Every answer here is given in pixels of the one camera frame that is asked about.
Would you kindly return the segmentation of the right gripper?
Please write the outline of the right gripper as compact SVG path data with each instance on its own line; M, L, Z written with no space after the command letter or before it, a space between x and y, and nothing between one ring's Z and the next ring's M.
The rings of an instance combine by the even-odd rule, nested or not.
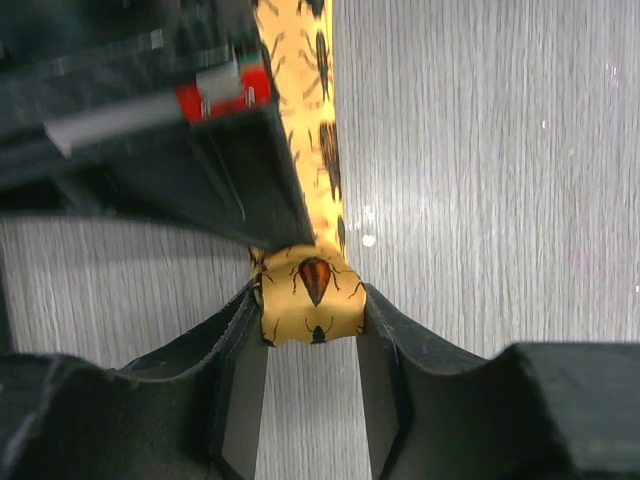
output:
M41 128L65 157L274 107L248 1L5 1L1 142Z

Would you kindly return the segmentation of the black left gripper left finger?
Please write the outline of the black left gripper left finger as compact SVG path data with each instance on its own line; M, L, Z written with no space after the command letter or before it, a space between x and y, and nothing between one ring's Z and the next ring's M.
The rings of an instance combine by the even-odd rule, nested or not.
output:
M121 369L1 358L5 479L251 479L267 348L251 287Z

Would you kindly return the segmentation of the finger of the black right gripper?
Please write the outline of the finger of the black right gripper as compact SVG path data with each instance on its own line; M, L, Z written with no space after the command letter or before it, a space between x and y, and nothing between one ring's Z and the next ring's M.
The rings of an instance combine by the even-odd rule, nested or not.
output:
M172 224L263 250L313 241L272 107L155 127L69 157L41 128L4 139L1 212Z

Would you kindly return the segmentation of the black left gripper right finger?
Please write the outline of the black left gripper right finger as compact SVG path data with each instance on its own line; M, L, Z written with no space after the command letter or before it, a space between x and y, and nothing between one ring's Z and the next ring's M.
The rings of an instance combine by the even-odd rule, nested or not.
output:
M369 288L357 340L377 479L635 479L639 347L520 342L491 359Z

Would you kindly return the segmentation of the yellow beetle print tie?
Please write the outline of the yellow beetle print tie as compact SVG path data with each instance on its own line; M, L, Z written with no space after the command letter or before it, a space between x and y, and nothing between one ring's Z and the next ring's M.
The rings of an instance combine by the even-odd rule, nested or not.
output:
M366 292L347 262L330 1L257 1L256 23L313 233L310 244L251 251L263 339L277 347L358 336Z

